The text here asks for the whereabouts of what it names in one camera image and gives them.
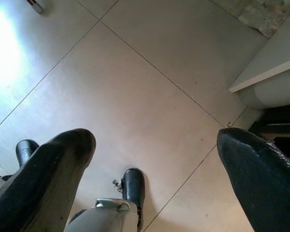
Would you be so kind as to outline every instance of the beige floor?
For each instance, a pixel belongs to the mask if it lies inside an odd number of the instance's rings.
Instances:
[[[15,145],[83,127],[97,150],[72,213],[146,175],[144,230],[252,231],[216,151],[260,112],[228,86],[266,39],[209,0],[0,0],[0,174]]]

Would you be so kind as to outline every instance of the rubber boot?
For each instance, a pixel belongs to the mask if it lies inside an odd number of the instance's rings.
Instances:
[[[136,204],[138,212],[138,232],[143,227],[143,203],[145,199],[145,181],[141,170],[130,168],[126,170],[122,181],[122,199]]]
[[[16,145],[16,156],[19,167],[23,166],[39,145],[30,139],[22,140]]]

